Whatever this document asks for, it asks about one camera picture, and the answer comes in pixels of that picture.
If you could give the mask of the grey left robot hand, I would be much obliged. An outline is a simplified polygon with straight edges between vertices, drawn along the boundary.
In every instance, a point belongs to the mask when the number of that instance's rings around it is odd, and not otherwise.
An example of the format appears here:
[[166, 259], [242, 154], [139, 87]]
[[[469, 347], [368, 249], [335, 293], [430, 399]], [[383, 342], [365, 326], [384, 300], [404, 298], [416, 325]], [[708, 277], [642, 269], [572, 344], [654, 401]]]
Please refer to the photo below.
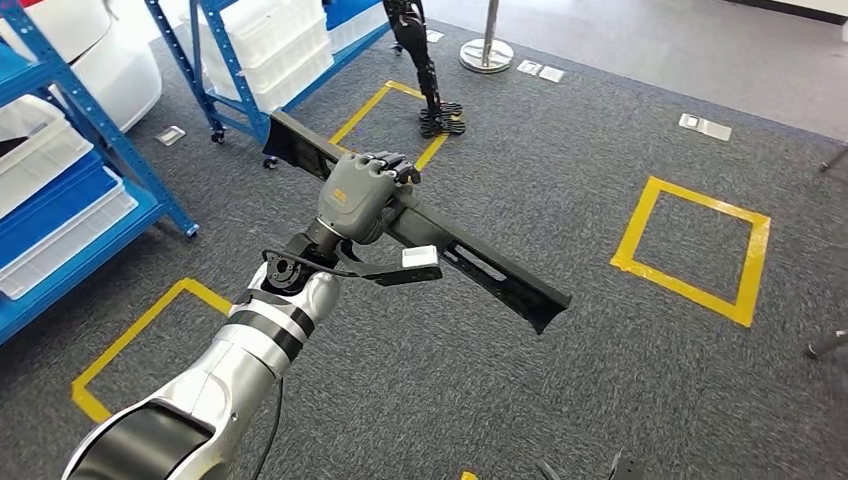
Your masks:
[[344, 154], [320, 191], [317, 219], [340, 237], [371, 244], [384, 231], [383, 211], [395, 191], [420, 182], [420, 171], [404, 154]]

